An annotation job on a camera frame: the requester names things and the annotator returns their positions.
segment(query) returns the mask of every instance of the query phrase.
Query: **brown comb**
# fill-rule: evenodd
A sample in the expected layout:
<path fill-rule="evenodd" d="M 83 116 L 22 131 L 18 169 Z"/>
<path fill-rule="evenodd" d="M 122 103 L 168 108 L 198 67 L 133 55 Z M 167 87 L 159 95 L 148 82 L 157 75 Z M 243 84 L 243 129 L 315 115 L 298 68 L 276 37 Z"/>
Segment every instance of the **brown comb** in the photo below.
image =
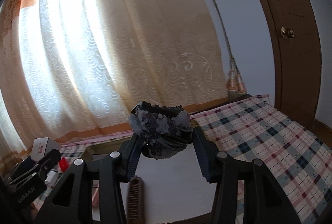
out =
<path fill-rule="evenodd" d="M 135 176 L 129 182 L 127 199 L 128 224 L 145 224 L 143 181 Z"/>

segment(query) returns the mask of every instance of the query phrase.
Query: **white lace curtain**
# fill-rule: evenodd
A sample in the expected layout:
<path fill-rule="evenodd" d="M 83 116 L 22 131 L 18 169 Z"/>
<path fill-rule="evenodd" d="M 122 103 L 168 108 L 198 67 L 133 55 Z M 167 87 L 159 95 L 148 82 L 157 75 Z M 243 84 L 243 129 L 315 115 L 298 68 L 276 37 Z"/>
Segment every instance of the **white lace curtain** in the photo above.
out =
<path fill-rule="evenodd" d="M 204 0 L 6 0 L 0 50 L 11 151 L 123 130 L 142 100 L 195 110 L 227 97 Z"/>

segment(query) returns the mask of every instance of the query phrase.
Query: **wooden door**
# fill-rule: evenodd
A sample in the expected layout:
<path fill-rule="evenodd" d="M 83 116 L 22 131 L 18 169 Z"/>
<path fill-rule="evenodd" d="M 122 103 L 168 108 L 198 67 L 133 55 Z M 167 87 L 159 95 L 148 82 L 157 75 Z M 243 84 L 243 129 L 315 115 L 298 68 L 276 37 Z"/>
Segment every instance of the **wooden door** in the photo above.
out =
<path fill-rule="evenodd" d="M 315 118 L 321 76 L 320 42 L 310 1 L 260 1 L 271 33 L 275 58 L 275 106 L 310 128 Z M 282 27 L 293 29 L 294 38 L 284 39 Z"/>

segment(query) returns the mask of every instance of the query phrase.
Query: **door knob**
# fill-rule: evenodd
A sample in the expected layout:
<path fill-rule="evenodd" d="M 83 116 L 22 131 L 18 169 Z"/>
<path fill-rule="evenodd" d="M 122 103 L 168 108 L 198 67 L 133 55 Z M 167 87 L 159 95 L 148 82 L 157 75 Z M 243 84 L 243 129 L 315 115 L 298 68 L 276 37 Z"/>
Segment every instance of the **door knob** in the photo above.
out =
<path fill-rule="evenodd" d="M 281 35 L 284 39 L 293 38 L 294 37 L 294 31 L 291 28 L 282 27 L 281 28 Z"/>

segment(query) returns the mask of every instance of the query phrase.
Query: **white wall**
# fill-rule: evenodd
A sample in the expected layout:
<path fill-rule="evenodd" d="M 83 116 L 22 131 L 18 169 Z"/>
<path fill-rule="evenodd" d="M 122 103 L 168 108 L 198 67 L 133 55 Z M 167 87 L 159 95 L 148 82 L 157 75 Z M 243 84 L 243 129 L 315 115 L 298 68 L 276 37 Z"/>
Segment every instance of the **white wall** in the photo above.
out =
<path fill-rule="evenodd" d="M 332 0 L 310 0 L 310 2 L 322 50 L 322 80 L 316 119 L 332 128 Z"/>
<path fill-rule="evenodd" d="M 229 57 L 221 25 L 211 0 L 209 7 L 218 34 L 225 74 Z M 275 72 L 271 37 L 259 0 L 216 0 L 225 24 L 232 52 L 251 95 L 270 93 L 274 104 Z"/>

